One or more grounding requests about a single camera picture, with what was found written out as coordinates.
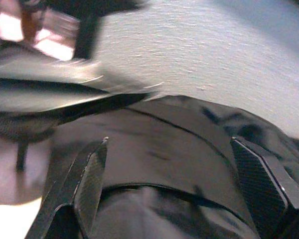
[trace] white wall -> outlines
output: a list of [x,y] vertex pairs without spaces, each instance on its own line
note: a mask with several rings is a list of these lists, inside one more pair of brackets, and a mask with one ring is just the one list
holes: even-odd
[[287,0],[152,0],[106,18],[99,59],[251,111],[299,137],[299,7]]

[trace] textured wall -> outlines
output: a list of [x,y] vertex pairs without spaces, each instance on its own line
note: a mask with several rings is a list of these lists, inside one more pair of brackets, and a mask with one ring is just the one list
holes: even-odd
[[99,58],[299,137],[299,7],[287,0],[152,0],[106,18]]

